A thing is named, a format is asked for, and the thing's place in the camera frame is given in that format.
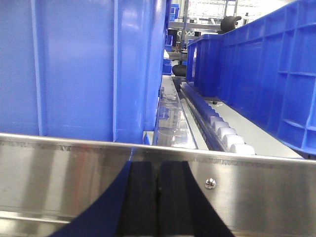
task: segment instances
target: conveyor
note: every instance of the conveyor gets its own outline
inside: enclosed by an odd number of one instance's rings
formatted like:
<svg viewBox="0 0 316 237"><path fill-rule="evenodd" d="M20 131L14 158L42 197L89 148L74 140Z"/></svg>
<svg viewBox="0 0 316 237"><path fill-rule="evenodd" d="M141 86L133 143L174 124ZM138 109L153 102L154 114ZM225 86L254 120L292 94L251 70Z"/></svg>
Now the conveyor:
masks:
<svg viewBox="0 0 316 237"><path fill-rule="evenodd" d="M196 150L170 82L159 146L0 134L0 237L315 236L316 161Z"/></svg>

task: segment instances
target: blue bin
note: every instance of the blue bin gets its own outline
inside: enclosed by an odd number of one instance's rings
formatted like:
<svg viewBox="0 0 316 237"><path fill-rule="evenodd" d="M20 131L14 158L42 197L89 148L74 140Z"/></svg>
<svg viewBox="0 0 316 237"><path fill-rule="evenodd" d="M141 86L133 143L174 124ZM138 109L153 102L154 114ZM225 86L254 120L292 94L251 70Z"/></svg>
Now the blue bin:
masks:
<svg viewBox="0 0 316 237"><path fill-rule="evenodd" d="M316 154L316 1L294 1L219 37L219 61L200 60L196 42L188 66L218 63L214 95L289 147ZM200 79L188 77L198 85Z"/></svg>
<svg viewBox="0 0 316 237"><path fill-rule="evenodd" d="M188 81L194 81L202 96L218 96L221 35L202 35L188 44Z"/></svg>
<svg viewBox="0 0 316 237"><path fill-rule="evenodd" d="M167 35L167 37L166 37L166 44L164 46L164 49L167 52L171 52L172 51L172 40L173 40L173 36L172 35Z"/></svg>
<svg viewBox="0 0 316 237"><path fill-rule="evenodd" d="M157 108L146 91L158 96L165 1L116 4L0 1L1 132L142 142Z"/></svg>
<svg viewBox="0 0 316 237"><path fill-rule="evenodd" d="M162 74L163 75L171 75L172 74L171 60L169 60L169 59L163 60Z"/></svg>
<svg viewBox="0 0 316 237"><path fill-rule="evenodd" d="M179 7L179 4L171 4L171 12L170 12L170 21L174 21L175 19L178 18L179 16L179 10L180 10L180 7Z"/></svg>

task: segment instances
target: gray metal panel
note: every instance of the gray metal panel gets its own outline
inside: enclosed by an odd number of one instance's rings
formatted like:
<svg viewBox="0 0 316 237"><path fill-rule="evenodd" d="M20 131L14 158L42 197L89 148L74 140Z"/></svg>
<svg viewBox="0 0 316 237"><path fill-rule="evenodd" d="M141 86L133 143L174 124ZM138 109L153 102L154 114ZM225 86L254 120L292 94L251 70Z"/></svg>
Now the gray metal panel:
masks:
<svg viewBox="0 0 316 237"><path fill-rule="evenodd" d="M129 159L187 160L237 236L316 235L315 161L0 134L0 236L48 235L86 209ZM204 188L209 178L213 190Z"/></svg>

